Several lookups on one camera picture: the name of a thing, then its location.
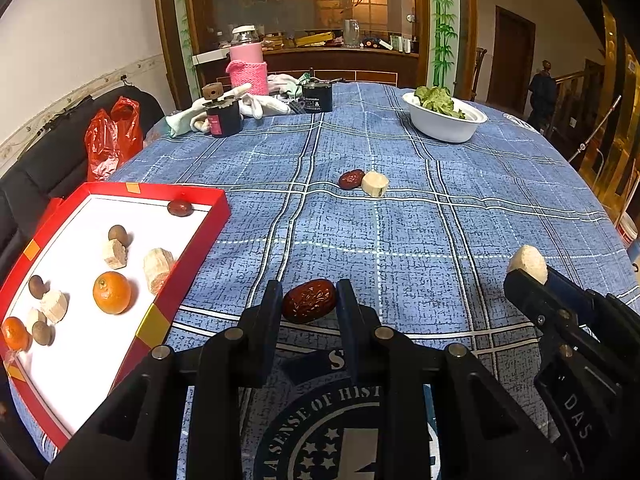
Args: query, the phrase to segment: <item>bowl of lettuce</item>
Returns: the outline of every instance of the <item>bowl of lettuce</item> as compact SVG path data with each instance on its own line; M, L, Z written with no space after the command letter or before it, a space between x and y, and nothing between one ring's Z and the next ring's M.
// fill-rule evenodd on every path
M451 97L446 88L420 86L402 100L409 105L411 122L425 135L445 142L466 142L486 115L472 105Z

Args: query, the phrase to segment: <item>screw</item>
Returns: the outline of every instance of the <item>screw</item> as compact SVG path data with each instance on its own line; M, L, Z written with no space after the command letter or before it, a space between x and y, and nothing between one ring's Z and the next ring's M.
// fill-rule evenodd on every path
M391 339L394 336L394 329L388 326L379 326L374 334L378 339Z
M449 353L453 355L453 357L462 357L466 354L466 346L460 343L451 343L449 345Z
M241 328L234 326L227 330L225 330L225 338L229 339L229 341L236 341L240 339L244 335L244 330Z
M167 345L159 345L151 351L151 357L153 359L158 359L159 361L161 361L162 359L169 357L170 353L171 348L169 348Z
M574 355L574 349L567 344L560 345L560 355L567 358L571 357Z

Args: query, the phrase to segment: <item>red plastic bag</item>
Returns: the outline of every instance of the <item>red plastic bag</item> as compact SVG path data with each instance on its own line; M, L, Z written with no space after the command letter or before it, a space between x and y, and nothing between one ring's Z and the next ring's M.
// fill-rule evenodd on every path
M89 156L87 181L106 180L111 173L142 150L140 104L121 97L111 109L98 110L84 134Z

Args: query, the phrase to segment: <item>white bucket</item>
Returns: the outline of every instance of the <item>white bucket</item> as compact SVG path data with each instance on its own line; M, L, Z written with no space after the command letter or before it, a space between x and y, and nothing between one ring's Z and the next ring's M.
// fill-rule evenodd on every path
M636 228L636 224L634 224L631 216L626 213L622 213L622 218L616 229L620 233L625 249L628 249L629 245L638 238L638 228Z

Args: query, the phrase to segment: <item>table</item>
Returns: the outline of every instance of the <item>table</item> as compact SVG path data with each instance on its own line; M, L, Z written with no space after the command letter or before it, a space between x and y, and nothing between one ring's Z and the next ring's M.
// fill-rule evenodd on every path
M406 91L337 84L331 113L245 120L226 139L163 137L116 172L123 182L219 187L231 207L167 343L199 346L235 325L271 278L285 291L349 278L382 323L420 344L472 349L546 433L532 385L538 333L504 298L508 260L534 245L575 283L637 309L625 249L589 188L527 124L478 105L489 121L469 142L446 144L412 127ZM386 195L339 189L338 177L356 168L388 176ZM247 478L336 478L375 462L379 391L348 388L335 314L283 323L278 341L268 387L242 394ZM51 460L57 450L14 397ZM189 416L188 405L179 478Z

